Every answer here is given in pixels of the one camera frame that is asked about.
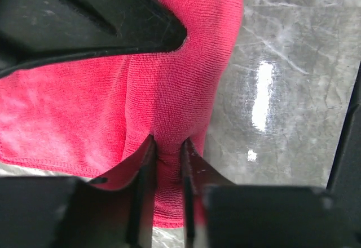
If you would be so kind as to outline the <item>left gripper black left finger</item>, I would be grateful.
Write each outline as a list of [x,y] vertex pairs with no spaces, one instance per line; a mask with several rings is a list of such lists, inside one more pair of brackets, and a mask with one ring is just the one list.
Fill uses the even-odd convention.
[[151,247],[156,144],[152,136],[91,181],[1,178],[2,247]]

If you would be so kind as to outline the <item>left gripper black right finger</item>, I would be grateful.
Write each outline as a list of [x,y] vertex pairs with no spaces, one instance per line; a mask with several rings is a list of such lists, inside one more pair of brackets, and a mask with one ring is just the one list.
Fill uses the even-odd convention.
[[186,247],[359,247],[323,188],[238,185],[186,140],[180,153]]

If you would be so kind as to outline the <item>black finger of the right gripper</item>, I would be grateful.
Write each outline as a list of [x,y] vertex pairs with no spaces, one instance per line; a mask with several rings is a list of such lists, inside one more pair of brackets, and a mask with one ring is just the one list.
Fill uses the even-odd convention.
[[94,57],[171,52],[186,36],[159,0],[1,0],[1,76]]

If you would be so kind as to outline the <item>red towel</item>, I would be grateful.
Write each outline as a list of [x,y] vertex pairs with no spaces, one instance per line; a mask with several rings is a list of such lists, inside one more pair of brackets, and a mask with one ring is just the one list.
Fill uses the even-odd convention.
[[243,0],[160,1],[187,29],[177,51],[53,64],[1,79],[1,162],[94,178],[153,135],[153,224],[178,228],[181,145],[191,139],[204,150]]

